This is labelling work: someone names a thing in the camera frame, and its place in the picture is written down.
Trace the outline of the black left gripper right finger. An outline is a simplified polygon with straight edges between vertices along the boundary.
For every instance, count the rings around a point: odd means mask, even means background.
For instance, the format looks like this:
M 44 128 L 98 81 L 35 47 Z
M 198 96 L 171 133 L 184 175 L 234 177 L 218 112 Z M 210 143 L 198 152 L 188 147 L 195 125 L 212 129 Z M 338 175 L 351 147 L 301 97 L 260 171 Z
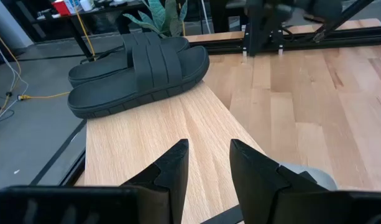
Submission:
M 324 192 L 309 172 L 299 174 L 239 139 L 230 142 L 231 176 L 246 224 L 285 224 L 280 208 L 286 194 Z

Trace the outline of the black side table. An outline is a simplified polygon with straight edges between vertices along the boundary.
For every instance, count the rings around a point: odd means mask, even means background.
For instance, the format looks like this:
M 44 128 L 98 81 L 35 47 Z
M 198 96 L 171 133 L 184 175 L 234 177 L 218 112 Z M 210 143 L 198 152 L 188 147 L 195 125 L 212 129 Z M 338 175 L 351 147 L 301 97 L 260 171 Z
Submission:
M 133 13 L 146 7 L 140 1 L 114 3 L 107 0 L 97 3 L 88 12 L 80 11 L 68 16 L 53 17 L 57 10 L 52 6 L 53 0 L 3 0 L 24 29 L 25 33 L 36 44 L 48 41 L 74 39 L 76 46 L 85 57 L 96 54 L 96 45 L 90 43 L 91 37 L 99 34 L 129 30 L 124 22 L 124 13 Z

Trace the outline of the black slide sandal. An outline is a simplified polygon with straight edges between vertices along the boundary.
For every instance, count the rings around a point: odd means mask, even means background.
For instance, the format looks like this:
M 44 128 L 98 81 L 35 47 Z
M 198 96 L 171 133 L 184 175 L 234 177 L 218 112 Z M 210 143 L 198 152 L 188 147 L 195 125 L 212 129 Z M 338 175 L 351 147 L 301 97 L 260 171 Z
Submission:
M 82 119 L 120 113 L 190 90 L 208 68 L 203 46 L 176 52 L 167 45 L 137 45 L 132 67 L 75 87 L 68 95 L 68 107 Z
M 82 63 L 68 73 L 68 81 L 74 88 L 86 82 L 108 77 L 133 66 L 132 49 L 137 45 L 167 45 L 176 52 L 190 47 L 184 37 L 161 38 L 155 32 L 130 33 L 121 35 L 123 45 L 115 51 L 103 53 L 96 61 Z

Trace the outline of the wooden shelf black metal frame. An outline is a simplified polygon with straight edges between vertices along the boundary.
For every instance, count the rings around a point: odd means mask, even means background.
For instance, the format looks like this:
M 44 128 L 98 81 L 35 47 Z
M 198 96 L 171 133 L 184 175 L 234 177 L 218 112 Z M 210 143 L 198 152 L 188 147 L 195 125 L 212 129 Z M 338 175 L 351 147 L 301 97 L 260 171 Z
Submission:
M 78 185 L 115 186 L 144 170 L 181 139 L 189 142 L 183 223 L 201 223 L 235 205 L 229 148 L 240 139 L 255 149 L 248 111 L 226 106 L 205 83 L 180 95 L 88 120 L 85 169 Z

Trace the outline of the black aluminium table frame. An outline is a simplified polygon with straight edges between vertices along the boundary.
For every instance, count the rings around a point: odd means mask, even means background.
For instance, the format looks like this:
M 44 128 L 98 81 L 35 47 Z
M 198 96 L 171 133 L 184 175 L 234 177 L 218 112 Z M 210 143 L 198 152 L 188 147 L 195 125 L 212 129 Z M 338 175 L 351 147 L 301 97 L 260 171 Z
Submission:
M 321 22 L 320 28 L 314 32 L 295 34 L 282 24 L 282 28 L 271 33 L 268 42 L 262 50 L 256 53 L 278 52 L 284 50 L 310 50 L 338 47 L 359 47 L 365 45 L 381 45 L 381 26 L 340 29 L 340 26 L 349 21 L 358 12 L 372 3 L 373 0 L 356 0 L 347 9 L 342 10 L 340 18 L 334 22 Z M 203 46 L 210 54 L 239 54 L 250 56 L 247 46 L 249 44 L 248 23 L 244 32 L 238 38 L 229 37 L 227 33 L 210 34 L 204 40 L 189 36 L 191 46 Z

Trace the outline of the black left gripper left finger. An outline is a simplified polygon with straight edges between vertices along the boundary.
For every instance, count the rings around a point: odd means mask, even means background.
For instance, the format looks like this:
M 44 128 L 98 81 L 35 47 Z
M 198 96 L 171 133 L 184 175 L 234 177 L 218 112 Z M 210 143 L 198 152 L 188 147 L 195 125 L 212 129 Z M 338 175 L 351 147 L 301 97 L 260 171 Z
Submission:
M 189 142 L 181 139 L 122 186 L 136 190 L 138 224 L 181 224 L 188 183 Z

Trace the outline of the green leafy plant white pot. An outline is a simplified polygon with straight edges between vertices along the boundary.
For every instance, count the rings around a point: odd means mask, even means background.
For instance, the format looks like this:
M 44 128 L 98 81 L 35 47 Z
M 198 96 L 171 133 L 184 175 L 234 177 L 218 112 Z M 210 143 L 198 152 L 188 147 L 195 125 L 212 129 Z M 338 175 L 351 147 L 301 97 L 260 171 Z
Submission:
M 188 0 L 165 0 L 163 5 L 160 0 L 141 0 L 149 10 L 151 16 L 138 11 L 140 19 L 131 14 L 124 17 L 144 29 L 156 32 L 163 38 L 179 37 L 184 35 L 184 20 L 188 12 Z

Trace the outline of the red box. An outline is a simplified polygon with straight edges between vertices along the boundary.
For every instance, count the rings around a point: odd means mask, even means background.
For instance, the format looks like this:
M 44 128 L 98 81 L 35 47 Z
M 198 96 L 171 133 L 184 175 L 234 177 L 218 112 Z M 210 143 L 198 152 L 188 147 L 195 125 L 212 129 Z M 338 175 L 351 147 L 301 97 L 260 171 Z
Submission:
M 71 14 L 68 9 L 65 0 L 55 0 L 52 2 L 52 6 L 57 10 L 61 16 L 69 16 Z

